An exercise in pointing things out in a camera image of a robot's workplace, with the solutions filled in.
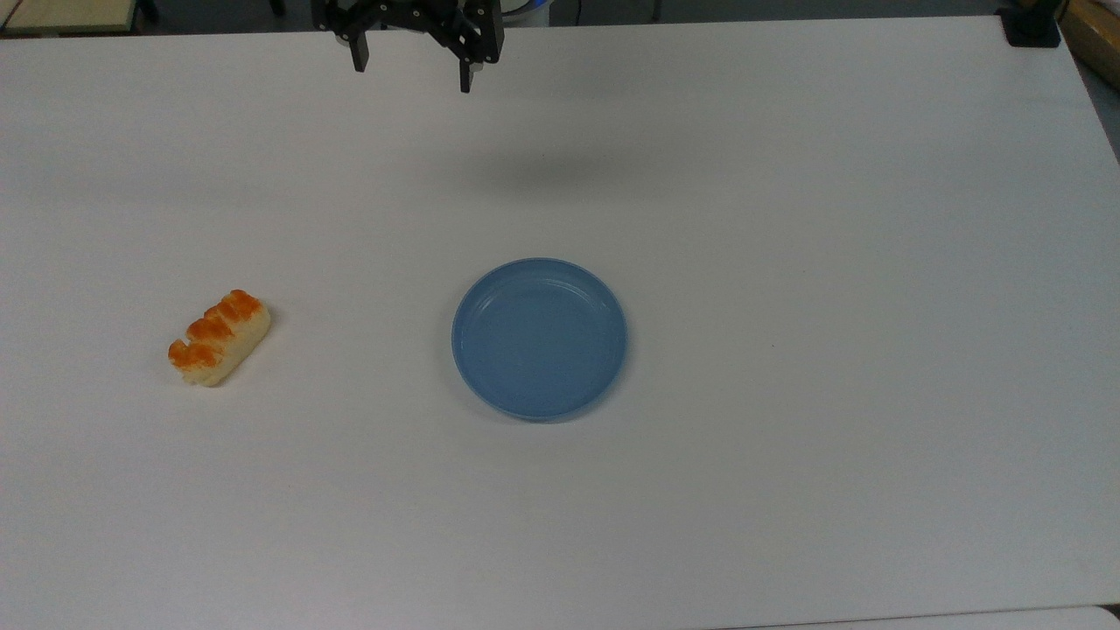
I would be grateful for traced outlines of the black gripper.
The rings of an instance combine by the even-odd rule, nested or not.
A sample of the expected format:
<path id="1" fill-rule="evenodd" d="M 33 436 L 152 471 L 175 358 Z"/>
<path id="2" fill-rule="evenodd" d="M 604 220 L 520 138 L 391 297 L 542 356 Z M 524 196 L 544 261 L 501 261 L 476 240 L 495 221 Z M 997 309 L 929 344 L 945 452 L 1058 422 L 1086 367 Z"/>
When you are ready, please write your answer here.
<path id="1" fill-rule="evenodd" d="M 353 70 L 368 66 L 365 33 L 381 27 L 424 33 L 458 62 L 459 89 L 472 93 L 479 64 L 495 64 L 504 45 L 500 1 L 312 1 L 312 25 L 348 47 Z"/>

